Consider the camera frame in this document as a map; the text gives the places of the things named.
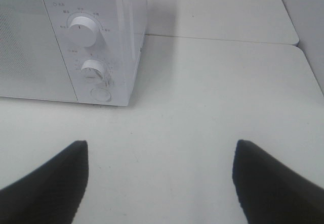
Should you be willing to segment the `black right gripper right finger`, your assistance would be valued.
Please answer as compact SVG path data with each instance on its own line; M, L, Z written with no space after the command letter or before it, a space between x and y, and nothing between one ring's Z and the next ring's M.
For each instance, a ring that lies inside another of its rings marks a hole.
M232 180L248 223L323 223L323 188L251 141L236 144Z

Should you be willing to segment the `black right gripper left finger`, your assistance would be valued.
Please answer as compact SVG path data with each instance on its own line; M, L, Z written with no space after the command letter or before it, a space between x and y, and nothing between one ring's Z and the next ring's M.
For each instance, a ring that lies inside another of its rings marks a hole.
M88 179L88 144L75 141L1 189L1 223L72 223Z

